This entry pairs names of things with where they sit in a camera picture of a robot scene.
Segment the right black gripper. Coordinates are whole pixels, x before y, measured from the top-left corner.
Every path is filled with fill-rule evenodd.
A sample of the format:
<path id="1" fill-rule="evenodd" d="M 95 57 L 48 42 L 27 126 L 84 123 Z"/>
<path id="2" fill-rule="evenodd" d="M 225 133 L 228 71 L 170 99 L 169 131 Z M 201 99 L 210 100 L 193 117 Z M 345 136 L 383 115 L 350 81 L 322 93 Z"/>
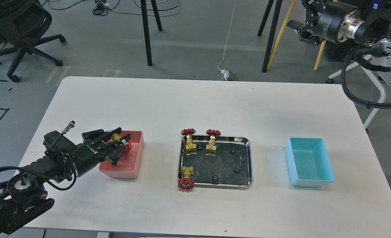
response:
<path id="1" fill-rule="evenodd" d="M 324 40 L 342 43 L 356 38 L 356 31 L 363 23 L 357 7 L 324 0 L 302 0 L 301 3 L 306 17 L 310 17 L 310 24 L 296 20 L 286 24 L 296 31 L 301 42 L 318 46 Z"/>

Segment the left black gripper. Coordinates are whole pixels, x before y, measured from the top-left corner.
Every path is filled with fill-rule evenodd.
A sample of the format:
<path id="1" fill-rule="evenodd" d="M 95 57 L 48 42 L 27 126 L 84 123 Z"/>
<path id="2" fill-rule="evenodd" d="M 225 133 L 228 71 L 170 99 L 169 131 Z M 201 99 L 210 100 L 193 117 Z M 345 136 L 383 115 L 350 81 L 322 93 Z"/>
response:
<path id="1" fill-rule="evenodd" d="M 106 143 L 112 134 L 120 134 L 122 128 L 111 131 L 98 129 L 82 133 L 83 143 L 76 146 L 76 150 L 68 156 L 73 162 L 77 176 L 80 177 L 93 169 L 102 161 L 116 165 L 125 151 L 125 143 L 114 141 Z"/>

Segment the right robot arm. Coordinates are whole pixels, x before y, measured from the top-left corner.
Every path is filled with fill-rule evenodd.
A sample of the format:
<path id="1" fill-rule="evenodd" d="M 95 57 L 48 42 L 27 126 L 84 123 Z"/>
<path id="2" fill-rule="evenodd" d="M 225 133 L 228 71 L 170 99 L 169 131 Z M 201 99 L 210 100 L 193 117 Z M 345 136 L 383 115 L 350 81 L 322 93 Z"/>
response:
<path id="1" fill-rule="evenodd" d="M 361 17 L 360 9 L 342 2 L 327 0 L 303 0 L 305 23 L 291 20 L 289 28 L 299 34 L 299 40 L 318 45 L 324 40 L 341 44 L 353 39 L 356 47 L 351 48 L 342 66 L 341 83 L 346 96 L 353 102 L 368 108 L 391 109 L 390 103 L 366 101 L 353 95 L 345 82 L 345 73 L 350 60 L 374 72 L 391 73 L 391 1 Z"/>

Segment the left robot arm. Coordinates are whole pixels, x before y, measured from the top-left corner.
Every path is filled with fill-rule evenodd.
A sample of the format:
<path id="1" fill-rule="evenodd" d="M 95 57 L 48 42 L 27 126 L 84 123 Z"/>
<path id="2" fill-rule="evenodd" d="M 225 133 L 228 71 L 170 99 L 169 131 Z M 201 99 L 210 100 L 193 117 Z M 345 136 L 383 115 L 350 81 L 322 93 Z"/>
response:
<path id="1" fill-rule="evenodd" d="M 121 135 L 121 128 L 85 132 L 83 142 L 76 145 L 65 137 L 74 125 L 70 121 L 61 132 L 47 133 L 45 154 L 37 161 L 22 167 L 0 167 L 0 172 L 18 171 L 10 180 L 0 182 L 0 233 L 11 234 L 53 207 L 55 201 L 47 198 L 45 183 L 66 191 L 100 162 L 116 165 L 131 148 L 131 135 Z"/>

